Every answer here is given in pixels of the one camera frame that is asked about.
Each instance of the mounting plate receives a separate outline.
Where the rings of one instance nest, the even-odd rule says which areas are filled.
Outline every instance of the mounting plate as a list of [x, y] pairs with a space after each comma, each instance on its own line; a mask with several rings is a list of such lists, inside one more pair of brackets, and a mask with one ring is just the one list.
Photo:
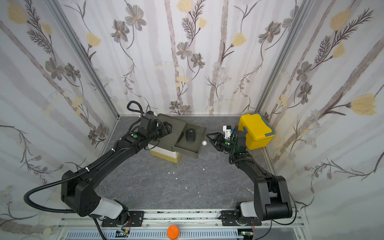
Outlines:
[[[129, 211], [129, 215], [131, 216], [131, 227], [141, 227], [144, 217], [144, 211]], [[110, 218], [105, 218], [102, 227], [117, 227], [117, 225], [111, 221]]]
[[223, 210], [221, 211], [221, 222], [223, 226], [228, 227], [228, 226], [252, 226], [252, 222], [255, 226], [261, 226], [262, 222], [258, 218], [244, 218], [242, 217], [242, 222], [246, 222], [246, 224], [240, 224], [236, 220], [236, 213], [235, 211], [227, 211]]

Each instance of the surgical scissors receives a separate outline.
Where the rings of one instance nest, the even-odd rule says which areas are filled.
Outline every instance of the surgical scissors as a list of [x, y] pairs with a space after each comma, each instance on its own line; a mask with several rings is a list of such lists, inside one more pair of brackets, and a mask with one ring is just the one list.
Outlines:
[[118, 174], [110, 183], [108, 183], [108, 185], [107, 186], [103, 186], [103, 185], [101, 185], [100, 186], [100, 189], [101, 190], [103, 190], [104, 189], [104, 193], [107, 193], [107, 192], [109, 192], [109, 189], [108, 189], [108, 187], [113, 183], [113, 181], [115, 181], [115, 179], [119, 176], [120, 174]]

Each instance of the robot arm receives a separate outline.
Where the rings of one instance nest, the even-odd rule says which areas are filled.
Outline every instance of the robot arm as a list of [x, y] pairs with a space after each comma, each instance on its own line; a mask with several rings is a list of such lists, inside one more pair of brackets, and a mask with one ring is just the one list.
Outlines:
[[[282, 176], [275, 176], [257, 164], [253, 156], [247, 151], [245, 145], [245, 132], [235, 130], [230, 139], [220, 132], [207, 134], [209, 142], [217, 151], [229, 154], [229, 163], [235, 164], [237, 168], [243, 170], [254, 183], [255, 213], [260, 221], [279, 218], [292, 217], [292, 206], [286, 180]], [[254, 217], [249, 213], [247, 203], [240, 203], [239, 218]]]
[[[127, 207], [117, 201], [100, 197], [94, 188], [117, 166], [146, 147], [150, 141], [170, 134], [172, 125], [159, 121], [157, 116], [149, 111], [141, 117], [140, 126], [134, 128], [137, 128], [137, 131], [129, 131], [115, 142], [112, 153], [106, 153], [78, 171], [86, 170], [88, 173], [62, 183], [61, 200], [81, 217], [106, 216], [114, 220], [116, 225], [124, 225], [129, 221]], [[62, 179], [71, 178], [78, 172], [67, 171]]]

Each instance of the yellow container lid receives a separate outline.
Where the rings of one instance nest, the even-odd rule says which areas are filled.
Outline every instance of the yellow container lid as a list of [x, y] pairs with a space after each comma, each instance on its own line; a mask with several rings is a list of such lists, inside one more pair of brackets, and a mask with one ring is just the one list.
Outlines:
[[240, 121], [242, 121], [247, 128], [246, 132], [248, 132], [256, 141], [275, 135], [275, 131], [259, 113], [243, 115], [241, 116]]

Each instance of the white joint cover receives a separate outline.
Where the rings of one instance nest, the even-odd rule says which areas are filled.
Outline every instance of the white joint cover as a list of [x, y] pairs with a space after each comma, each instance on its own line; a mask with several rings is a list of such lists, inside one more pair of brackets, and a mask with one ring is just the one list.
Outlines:
[[240, 203], [240, 209], [245, 217], [257, 217], [253, 201]]
[[116, 201], [101, 197], [99, 205], [91, 214], [106, 216], [115, 219], [121, 213], [123, 207]]

